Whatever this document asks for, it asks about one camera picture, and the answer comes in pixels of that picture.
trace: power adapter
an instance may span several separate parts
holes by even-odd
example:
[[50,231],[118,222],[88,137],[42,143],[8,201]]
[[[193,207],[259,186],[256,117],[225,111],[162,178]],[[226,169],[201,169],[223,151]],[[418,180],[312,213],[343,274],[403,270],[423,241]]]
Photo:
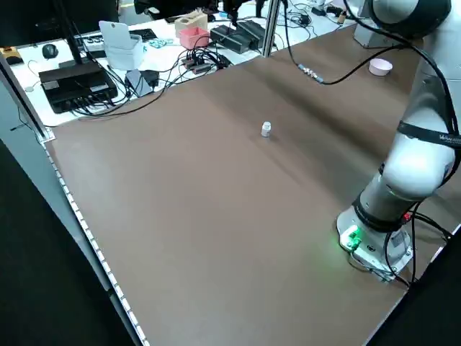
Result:
[[310,16],[308,16],[307,14],[301,14],[300,24],[302,26],[307,27],[308,25],[310,25],[311,22],[312,22],[312,19],[310,18]]
[[208,72],[211,70],[211,64],[210,63],[204,63],[202,65],[196,65],[192,68],[192,73],[193,74],[202,74],[204,72]]
[[313,7],[312,8],[312,13],[314,13],[314,14],[320,16],[320,17],[326,16],[326,12],[323,9],[323,7]]

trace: cable connector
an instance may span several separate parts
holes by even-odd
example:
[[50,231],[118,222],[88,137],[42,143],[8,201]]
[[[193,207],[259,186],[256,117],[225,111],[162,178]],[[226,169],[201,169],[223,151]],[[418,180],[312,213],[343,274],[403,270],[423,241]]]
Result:
[[318,83],[322,84],[323,83],[323,78],[320,77],[318,74],[316,74],[314,71],[312,71],[310,68],[305,67],[303,64],[298,64],[297,67],[307,76],[312,78],[314,81],[317,81]]

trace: gray floor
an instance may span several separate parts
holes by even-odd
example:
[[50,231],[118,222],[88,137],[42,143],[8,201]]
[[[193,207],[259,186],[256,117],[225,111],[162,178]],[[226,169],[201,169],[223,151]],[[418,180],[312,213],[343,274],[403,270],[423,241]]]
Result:
[[120,23],[127,25],[150,22],[151,18],[145,14],[136,14],[133,0],[120,0]]

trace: brown table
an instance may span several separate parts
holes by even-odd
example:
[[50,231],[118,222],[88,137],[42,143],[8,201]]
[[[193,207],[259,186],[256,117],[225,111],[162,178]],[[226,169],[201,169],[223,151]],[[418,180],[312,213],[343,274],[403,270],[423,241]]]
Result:
[[[352,30],[295,56],[342,76],[371,54]],[[404,290],[352,268],[334,221],[385,158],[406,106],[417,59],[388,59],[389,77],[362,69],[332,87],[281,51],[134,114],[55,129],[48,149],[152,344],[359,345],[382,321]],[[453,186],[421,209],[450,229]],[[441,243],[419,225],[419,274]]]

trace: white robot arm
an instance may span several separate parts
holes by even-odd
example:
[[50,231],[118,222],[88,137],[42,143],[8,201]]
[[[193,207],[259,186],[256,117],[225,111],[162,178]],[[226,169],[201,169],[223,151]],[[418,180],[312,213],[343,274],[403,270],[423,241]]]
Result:
[[[424,50],[444,74],[460,113],[461,0],[371,0],[370,6],[374,21],[388,32],[424,37]],[[336,223],[341,246],[383,280],[392,280],[413,256],[404,215],[433,195],[453,167],[461,140],[449,132],[442,84],[421,60],[389,156]]]

